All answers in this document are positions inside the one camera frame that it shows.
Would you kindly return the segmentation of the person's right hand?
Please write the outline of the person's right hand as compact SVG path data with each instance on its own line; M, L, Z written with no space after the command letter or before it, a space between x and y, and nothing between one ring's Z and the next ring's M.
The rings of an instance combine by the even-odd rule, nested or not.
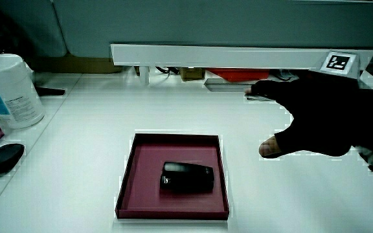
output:
M297 80L248 88L247 96L274 100L293 116L288 128L260 145L261 156L306 150L340 157L351 147L373 153L373 89L360 88L359 62L358 55L329 52Z

